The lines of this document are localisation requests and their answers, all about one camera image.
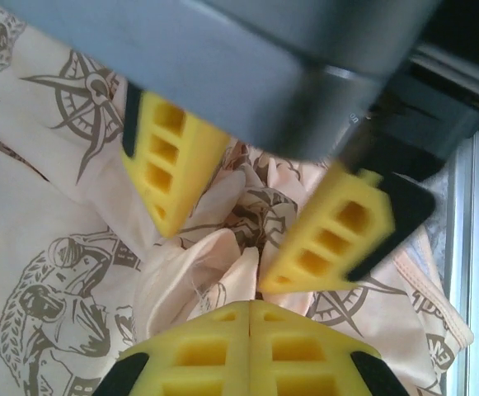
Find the yellow foam pad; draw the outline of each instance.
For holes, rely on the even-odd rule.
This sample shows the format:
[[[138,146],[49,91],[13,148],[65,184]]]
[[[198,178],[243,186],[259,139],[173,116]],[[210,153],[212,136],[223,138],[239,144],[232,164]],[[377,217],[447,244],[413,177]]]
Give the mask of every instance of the yellow foam pad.
[[[371,396],[350,354],[369,345],[263,301],[228,304],[142,342],[130,396]]]
[[[140,100],[135,154],[124,166],[158,231],[174,236],[212,177],[229,136],[151,92]]]
[[[334,162],[298,220],[290,228],[275,262],[261,274],[259,290],[289,293],[348,290],[345,274],[395,231],[388,195],[380,176],[356,176]]]

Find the garment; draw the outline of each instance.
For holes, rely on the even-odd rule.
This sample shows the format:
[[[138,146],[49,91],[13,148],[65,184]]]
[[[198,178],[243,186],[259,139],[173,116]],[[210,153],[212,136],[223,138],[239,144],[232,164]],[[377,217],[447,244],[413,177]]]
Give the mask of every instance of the garment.
[[[376,347],[410,395],[440,394],[472,334],[423,229],[356,290],[261,295],[258,271],[328,163],[232,141],[183,229],[162,239],[120,160],[125,86],[0,9],[0,394],[90,395],[135,340],[254,298]],[[33,286],[44,298],[21,299]]]

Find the white cloth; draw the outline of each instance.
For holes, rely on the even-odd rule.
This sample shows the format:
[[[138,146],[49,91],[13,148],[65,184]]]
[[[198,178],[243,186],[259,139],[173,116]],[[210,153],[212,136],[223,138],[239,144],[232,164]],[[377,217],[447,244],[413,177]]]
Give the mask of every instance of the white cloth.
[[[325,171],[233,143],[162,240],[120,161],[123,101],[121,78],[0,10],[0,140],[48,179],[0,153],[0,394],[90,395],[133,337],[255,298]],[[422,233],[357,290],[263,298],[377,347],[410,394],[440,394],[472,334],[435,274]]]

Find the brown line drawing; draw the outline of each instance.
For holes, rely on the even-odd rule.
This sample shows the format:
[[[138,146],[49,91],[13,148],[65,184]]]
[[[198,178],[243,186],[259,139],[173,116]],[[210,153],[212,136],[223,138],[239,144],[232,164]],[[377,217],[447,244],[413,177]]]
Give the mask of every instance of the brown line drawing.
[[[298,169],[296,169],[292,161],[289,161],[288,159],[283,159],[282,161],[282,163],[278,163],[276,165],[276,168],[286,164],[289,167],[289,170],[296,174],[296,178],[298,179],[298,181],[302,181],[302,174],[299,172]]]
[[[195,242],[188,238],[182,238],[182,237],[178,237],[178,238],[181,240],[181,248],[183,248],[184,250],[188,250],[193,245],[195,245]]]
[[[136,267],[129,249],[107,229],[56,238],[23,270],[2,311],[0,357],[26,396],[49,396],[55,384],[50,381],[62,376],[65,396],[94,389],[100,379],[72,370],[89,365],[90,359],[111,364],[115,333],[127,346],[132,342],[132,309],[107,312],[91,293],[113,264]],[[108,319],[115,328],[108,328]]]
[[[448,330],[448,323],[446,322],[446,318],[444,317],[443,313],[437,306],[428,298],[426,298],[421,292],[415,290],[411,295],[413,301],[411,304],[413,305],[413,309],[417,313],[424,313],[429,316],[433,316],[441,321],[443,324],[444,330]]]
[[[23,80],[54,89],[62,120],[53,129],[69,128],[89,142],[78,170],[78,183],[89,162],[122,131],[122,120],[111,102],[111,87],[118,85],[116,74],[71,50],[59,75],[38,75]]]
[[[33,167],[30,163],[28,163],[21,155],[16,153],[14,150],[6,146],[1,140],[0,140],[0,152],[6,154],[10,158],[14,158],[20,163],[24,163],[27,167],[32,169],[34,172],[36,172],[40,177],[42,177],[44,180],[47,180],[45,176],[43,176],[40,172],[38,172],[35,167]]]
[[[361,282],[360,287],[353,290],[316,293],[307,316],[327,326],[348,323],[355,332],[363,337],[353,317],[360,311],[370,292],[406,295],[404,290],[384,285],[372,276],[368,276]]]
[[[228,153],[227,162],[224,164],[224,169],[233,170],[240,168],[241,165],[247,164],[251,166],[249,158],[250,149],[246,144],[237,144]]]
[[[437,367],[441,371],[446,371],[455,361],[455,355],[444,339],[439,334],[426,334],[428,342],[428,350],[430,352],[431,363],[434,368]]]
[[[441,393],[436,393],[435,391],[432,390],[435,387],[437,387],[437,388],[439,387],[439,381],[438,380],[435,380],[432,385],[427,386],[426,388],[420,388],[420,387],[417,386],[416,387],[417,388],[417,394],[418,394],[418,396],[441,396]]]
[[[288,228],[286,223],[287,220],[284,216],[279,217],[279,216],[276,216],[275,214],[271,216],[267,215],[265,218],[265,222],[268,222],[269,220],[275,223],[278,223],[279,227],[278,228],[272,227],[271,229],[268,230],[268,232],[265,232],[266,242],[272,243],[274,246],[279,248],[279,242],[274,238],[274,236],[283,235],[284,233],[287,232],[287,228]]]

